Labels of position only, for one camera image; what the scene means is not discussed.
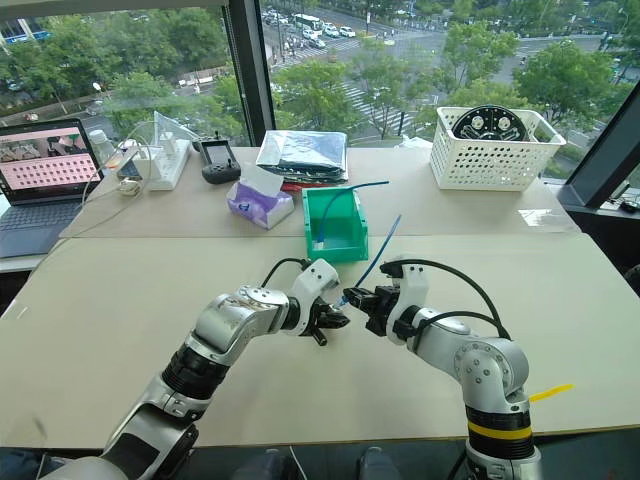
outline laptop keyboard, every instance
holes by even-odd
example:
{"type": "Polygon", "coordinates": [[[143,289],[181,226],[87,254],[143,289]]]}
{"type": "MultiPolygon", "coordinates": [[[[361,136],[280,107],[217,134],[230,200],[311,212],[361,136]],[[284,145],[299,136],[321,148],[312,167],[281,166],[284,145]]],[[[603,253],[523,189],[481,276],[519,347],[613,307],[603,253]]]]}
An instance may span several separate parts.
{"type": "Polygon", "coordinates": [[[78,213],[77,202],[11,207],[0,219],[0,231],[45,227],[71,222],[78,213]]]}

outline green plastic bin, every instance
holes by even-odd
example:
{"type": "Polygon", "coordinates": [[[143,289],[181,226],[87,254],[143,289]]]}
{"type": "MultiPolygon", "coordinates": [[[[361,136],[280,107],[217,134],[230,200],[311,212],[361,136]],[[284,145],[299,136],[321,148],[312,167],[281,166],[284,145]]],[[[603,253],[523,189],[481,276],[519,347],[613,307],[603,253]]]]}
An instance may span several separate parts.
{"type": "Polygon", "coordinates": [[[302,191],[304,235],[311,260],[323,258],[337,263],[369,258],[369,227],[355,190],[341,194],[331,204],[324,222],[324,248],[317,248],[314,243],[325,208],[343,190],[345,187],[305,188],[302,191]]]}

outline table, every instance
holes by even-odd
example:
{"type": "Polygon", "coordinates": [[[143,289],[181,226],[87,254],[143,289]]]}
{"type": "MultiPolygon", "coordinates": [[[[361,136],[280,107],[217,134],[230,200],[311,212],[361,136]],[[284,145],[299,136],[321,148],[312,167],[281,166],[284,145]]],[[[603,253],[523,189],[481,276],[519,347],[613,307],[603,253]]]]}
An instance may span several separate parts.
{"type": "MultiPolygon", "coordinates": [[[[238,162],[255,163],[258,148],[234,148],[238,162]]],[[[387,233],[402,213],[399,235],[579,232],[555,196],[535,180],[524,192],[440,190],[428,164],[429,149],[350,148],[349,183],[389,180],[389,185],[358,191],[370,235],[387,233]],[[544,213],[540,222],[531,214],[544,213]]],[[[202,160],[191,155],[173,191],[145,192],[113,220],[82,233],[82,237],[273,237],[303,236],[302,202],[270,231],[231,215],[226,194],[231,184],[209,185],[200,175],[202,160]]],[[[92,194],[116,186],[107,178],[92,194]]],[[[86,206],[62,236],[75,236],[123,208],[131,197],[106,195],[86,206]]]]}
{"type": "MultiPolygon", "coordinates": [[[[370,251],[381,242],[370,238],[370,251]]],[[[448,263],[487,290],[529,358],[528,393],[575,384],[532,406],[537,433],[640,424],[640,302],[588,236],[405,235],[384,257],[400,252],[448,263]]],[[[69,240],[0,318],[0,443],[101,448],[211,299],[304,253],[296,237],[69,240]]],[[[365,266],[339,266],[343,286],[365,266]]],[[[388,282],[374,272],[364,286],[388,282]]],[[[284,267],[271,286],[295,274],[284,267]]],[[[485,311],[457,278],[430,280],[430,306],[485,311]]],[[[466,435],[455,382],[347,314],[323,348],[285,334],[253,340],[199,422],[198,445],[466,435]]]]}

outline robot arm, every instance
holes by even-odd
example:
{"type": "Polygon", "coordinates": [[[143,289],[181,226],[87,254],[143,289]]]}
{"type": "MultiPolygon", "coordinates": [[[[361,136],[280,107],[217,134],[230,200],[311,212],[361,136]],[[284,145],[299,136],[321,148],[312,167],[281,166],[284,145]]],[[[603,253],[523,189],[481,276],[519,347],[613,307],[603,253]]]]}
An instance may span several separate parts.
{"type": "Polygon", "coordinates": [[[280,330],[326,343],[320,328],[348,323],[321,295],[338,284],[337,272],[317,260],[295,280],[291,294],[243,286],[220,295],[200,314],[195,328],[155,375],[109,439],[100,457],[86,457],[44,477],[47,480],[144,480],[170,478],[198,438],[213,393],[249,341],[280,330]]]}
{"type": "Polygon", "coordinates": [[[460,384],[469,431],[467,464],[475,479],[541,479],[523,391],[529,375],[524,353],[511,340],[480,336],[456,318],[437,320],[440,312],[422,307],[428,291],[425,269],[405,262],[381,266],[392,286],[375,292],[346,289],[349,303],[369,315],[368,330],[406,345],[460,384]]]}

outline cable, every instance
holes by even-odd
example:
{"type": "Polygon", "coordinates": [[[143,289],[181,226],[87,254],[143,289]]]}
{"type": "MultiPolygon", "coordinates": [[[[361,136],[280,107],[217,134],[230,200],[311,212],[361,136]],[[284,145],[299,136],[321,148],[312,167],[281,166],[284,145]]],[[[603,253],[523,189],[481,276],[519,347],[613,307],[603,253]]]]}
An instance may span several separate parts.
{"type": "Polygon", "coordinates": [[[504,328],[502,325],[498,325],[496,321],[493,318],[489,317],[488,315],[484,315],[482,313],[477,313],[477,312],[468,312],[466,310],[455,310],[453,312],[440,313],[435,317],[422,319],[420,321],[420,324],[418,325],[418,328],[416,329],[416,334],[414,336],[415,342],[413,343],[413,351],[415,352],[418,350],[418,347],[420,346],[422,332],[427,327],[436,323],[438,320],[442,320],[450,317],[479,318],[480,320],[484,320],[485,322],[493,325],[496,328],[496,330],[498,330],[498,335],[500,336],[500,338],[511,340],[511,335],[509,335],[509,332],[507,332],[507,329],[504,328]]]}
{"type": "Polygon", "coordinates": [[[459,277],[465,282],[467,282],[476,292],[478,292],[478,294],[485,301],[485,303],[487,304],[487,307],[489,307],[489,311],[491,312],[491,316],[493,317],[493,320],[495,320],[498,325],[502,326],[502,322],[500,321],[500,315],[498,315],[498,310],[496,309],[495,305],[491,301],[491,298],[489,298],[489,295],[487,295],[487,293],[482,289],[482,287],[478,285],[475,281],[473,281],[471,277],[462,273],[460,270],[450,267],[449,265],[445,265],[444,263],[433,262],[431,260],[422,260],[419,258],[412,258],[412,259],[406,259],[406,260],[393,260],[391,262],[383,263],[382,267],[384,266],[391,267],[396,265],[402,266],[402,265],[410,265],[410,264],[426,265],[428,267],[439,268],[440,270],[449,272],[455,275],[456,277],[459,277]]]}
{"type": "Polygon", "coordinates": [[[451,467],[451,470],[449,471],[449,475],[447,475],[447,480],[453,480],[454,478],[456,478],[456,473],[458,473],[458,470],[460,470],[460,467],[462,466],[462,462],[464,462],[464,459],[466,456],[467,456],[467,450],[463,448],[462,452],[460,452],[460,455],[458,456],[458,459],[456,460],[456,463],[454,463],[453,467],[451,467]]]}
{"type": "Polygon", "coordinates": [[[302,469],[302,465],[300,465],[300,462],[298,461],[298,457],[296,457],[296,452],[293,451],[293,447],[291,445],[289,445],[289,450],[291,451],[291,455],[293,456],[294,462],[296,462],[296,465],[298,465],[298,470],[300,470],[300,474],[302,475],[302,478],[304,480],[307,480],[307,474],[304,473],[304,470],[302,469]]]}
{"type": "Polygon", "coordinates": [[[362,187],[373,187],[374,185],[386,185],[387,183],[389,183],[389,180],[385,180],[382,182],[369,182],[369,183],[361,183],[359,185],[353,185],[351,187],[346,187],[341,189],[339,192],[337,192],[333,197],[331,197],[331,200],[329,200],[329,203],[327,203],[327,206],[324,207],[324,213],[322,214],[322,220],[320,220],[320,226],[318,227],[318,236],[316,237],[316,242],[317,243],[322,243],[324,242],[324,222],[327,219],[327,213],[329,213],[329,208],[331,208],[331,205],[333,205],[333,202],[335,202],[336,198],[338,198],[339,196],[347,193],[347,192],[351,192],[353,190],[355,190],[356,188],[362,188],[362,187]]]}
{"type": "MultiPolygon", "coordinates": [[[[143,124],[138,125],[136,128],[134,128],[131,133],[129,135],[127,135],[127,138],[130,138],[133,134],[133,132],[135,132],[139,127],[141,127],[143,124]]],[[[60,248],[62,245],[64,245],[65,243],[67,243],[69,240],[72,240],[74,238],[79,237],[80,235],[88,232],[89,230],[92,230],[96,227],[99,227],[100,225],[107,223],[109,220],[111,220],[112,218],[115,218],[116,216],[118,216],[120,213],[124,212],[127,208],[129,208],[133,203],[135,203],[135,201],[140,198],[144,192],[145,187],[147,186],[147,184],[150,181],[150,177],[151,177],[151,172],[152,172],[152,167],[151,167],[151,149],[149,147],[149,145],[145,144],[141,144],[139,140],[136,140],[138,147],[145,147],[147,149],[147,154],[149,155],[149,170],[147,171],[147,175],[146,178],[142,179],[142,185],[140,187],[140,191],[133,197],[131,197],[131,200],[129,202],[127,202],[127,204],[122,207],[120,210],[117,210],[115,213],[113,213],[112,215],[109,215],[107,218],[99,221],[98,223],[95,223],[83,230],[80,230],[79,232],[74,233],[73,235],[71,235],[70,237],[66,237],[63,238],[60,242],[58,242],[56,245],[53,246],[53,248],[51,250],[49,250],[49,253],[47,253],[47,255],[40,260],[40,262],[38,263],[38,265],[36,265],[36,267],[31,270],[31,273],[29,274],[29,278],[31,278],[33,276],[34,273],[36,273],[38,271],[38,269],[42,266],[42,264],[45,263],[46,260],[48,260],[51,255],[53,254],[53,252],[55,252],[56,250],[58,250],[58,248],[60,248]]]]}
{"type": "Polygon", "coordinates": [[[269,283],[269,280],[271,279],[271,276],[276,273],[276,270],[278,270],[278,268],[280,268],[280,265],[282,265],[283,263],[287,263],[287,262],[295,262],[300,264],[300,268],[302,268],[303,270],[305,268],[307,268],[309,266],[309,262],[307,260],[303,260],[301,258],[283,258],[282,260],[279,260],[271,269],[271,271],[269,272],[269,274],[267,275],[267,278],[264,279],[264,281],[262,282],[262,285],[260,285],[261,288],[264,288],[267,286],[267,283],[269,283]]]}
{"type": "MultiPolygon", "coordinates": [[[[125,137],[125,140],[126,140],[127,138],[132,137],[132,136],[133,136],[133,134],[134,134],[134,133],[136,133],[136,132],[138,131],[138,129],[139,129],[139,128],[144,127],[145,125],[152,124],[152,123],[153,123],[153,124],[155,124],[156,122],[155,122],[155,121],[153,121],[153,120],[149,120],[149,121],[146,121],[146,122],[139,123],[138,125],[136,125],[136,126],[133,128],[133,130],[131,130],[131,131],[129,132],[129,134],[125,137]]],[[[115,150],[113,151],[113,153],[112,153],[111,155],[109,155],[109,158],[104,162],[104,165],[108,165],[108,164],[109,164],[109,162],[111,161],[111,159],[112,159],[112,158],[113,158],[117,153],[122,153],[122,152],[119,152],[119,150],[120,150],[120,148],[117,148],[117,147],[116,147],[116,148],[115,148],[115,150]]],[[[150,154],[151,150],[149,150],[149,146],[148,146],[148,145],[147,145],[147,151],[148,151],[148,152],[149,152],[149,154],[150,154]]],[[[99,173],[99,172],[100,172],[100,170],[101,170],[101,168],[98,168],[98,169],[96,169],[96,171],[95,171],[95,172],[93,172],[93,174],[89,177],[89,180],[87,180],[87,183],[85,184],[84,189],[82,190],[82,202],[81,202],[81,204],[80,204],[80,207],[81,207],[80,211],[82,211],[82,209],[84,208],[84,206],[85,206],[85,205],[86,205],[86,203],[87,203],[87,190],[89,189],[89,185],[91,184],[91,180],[93,179],[93,177],[95,177],[95,175],[96,175],[97,173],[99,173]]],[[[100,195],[99,197],[92,198],[92,199],[91,199],[91,201],[97,200],[98,198],[102,198],[102,197],[104,197],[107,193],[104,193],[104,194],[100,195]]]]}
{"type": "Polygon", "coordinates": [[[389,243],[389,240],[391,240],[391,237],[393,236],[393,234],[396,233],[396,228],[398,228],[398,224],[400,223],[401,218],[402,218],[402,215],[398,215],[396,217],[396,221],[393,222],[393,225],[391,226],[391,230],[389,230],[389,233],[387,233],[387,238],[384,239],[384,242],[382,243],[380,250],[378,250],[378,253],[376,253],[376,256],[373,257],[373,260],[369,264],[369,267],[364,271],[364,273],[360,277],[360,280],[356,282],[354,288],[359,287],[362,284],[362,282],[364,282],[365,278],[367,278],[367,275],[369,275],[371,270],[373,270],[373,267],[376,266],[376,263],[378,263],[378,260],[380,260],[380,256],[382,255],[382,252],[384,252],[384,249],[387,248],[387,244],[389,243]]]}

